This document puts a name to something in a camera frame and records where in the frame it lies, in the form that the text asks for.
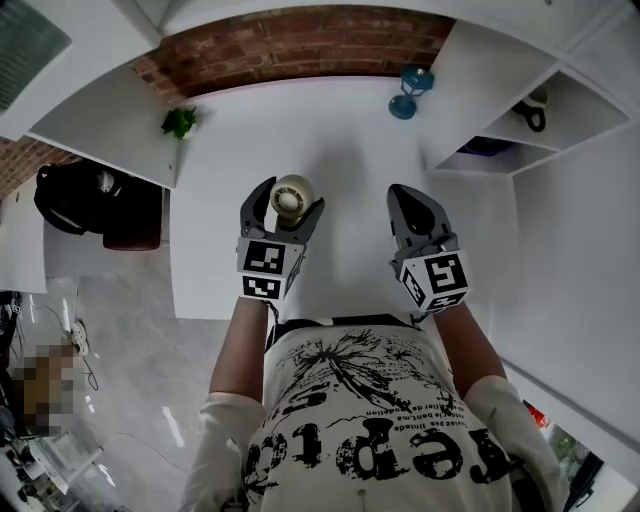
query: white sleeve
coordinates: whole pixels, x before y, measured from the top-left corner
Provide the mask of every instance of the white sleeve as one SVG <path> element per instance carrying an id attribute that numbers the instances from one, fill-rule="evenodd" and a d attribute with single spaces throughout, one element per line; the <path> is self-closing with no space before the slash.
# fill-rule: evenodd
<path id="1" fill-rule="evenodd" d="M 471 386 L 464 401 L 509 457 L 523 461 L 523 469 L 533 478 L 546 510 L 562 511 L 569 483 L 516 388 L 502 377 L 484 377 Z M 511 474 L 512 483 L 519 476 Z"/>
<path id="2" fill-rule="evenodd" d="M 211 393 L 200 409 L 200 446 L 182 493 L 180 512 L 220 510 L 242 489 L 249 441 L 266 417 L 260 402 Z"/>

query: blue object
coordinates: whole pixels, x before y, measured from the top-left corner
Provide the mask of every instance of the blue object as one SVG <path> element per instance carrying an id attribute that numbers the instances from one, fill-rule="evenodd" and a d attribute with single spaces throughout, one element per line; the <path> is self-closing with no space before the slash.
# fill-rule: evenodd
<path id="1" fill-rule="evenodd" d="M 433 88 L 433 74 L 418 66 L 406 66 L 400 75 L 402 85 L 400 88 L 404 95 L 394 96 L 389 102 L 389 112 L 402 120 L 411 119 L 418 107 L 413 98 L 422 96 Z"/>

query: small green plant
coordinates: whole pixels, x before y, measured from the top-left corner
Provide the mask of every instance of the small green plant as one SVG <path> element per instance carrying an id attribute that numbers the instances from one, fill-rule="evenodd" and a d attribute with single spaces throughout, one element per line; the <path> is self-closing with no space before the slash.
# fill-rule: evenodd
<path id="1" fill-rule="evenodd" d="M 164 133 L 173 133 L 173 136 L 178 139 L 184 139 L 184 136 L 191 130 L 191 127 L 196 124 L 196 109 L 187 108 L 174 108 L 167 112 L 167 117 L 164 118 L 161 128 Z"/>

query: black bag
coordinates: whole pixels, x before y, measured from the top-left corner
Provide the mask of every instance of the black bag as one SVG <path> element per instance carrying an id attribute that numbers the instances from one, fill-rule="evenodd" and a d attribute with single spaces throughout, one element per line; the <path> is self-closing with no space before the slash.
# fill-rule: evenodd
<path id="1" fill-rule="evenodd" d="M 101 188 L 105 177 L 107 191 Z M 45 220 L 65 233 L 109 233 L 116 227 L 118 196 L 127 181 L 124 173 L 91 160 L 48 165 L 38 171 L 34 201 Z"/>

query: brick arch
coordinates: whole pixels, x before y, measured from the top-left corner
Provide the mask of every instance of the brick arch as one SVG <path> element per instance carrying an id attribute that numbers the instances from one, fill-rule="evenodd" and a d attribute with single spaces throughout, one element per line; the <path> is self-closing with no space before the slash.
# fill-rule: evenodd
<path id="1" fill-rule="evenodd" d="M 287 78 L 399 76 L 407 63 L 430 67 L 453 24 L 406 9 L 292 7 L 169 36 L 131 67 L 168 101 Z"/>

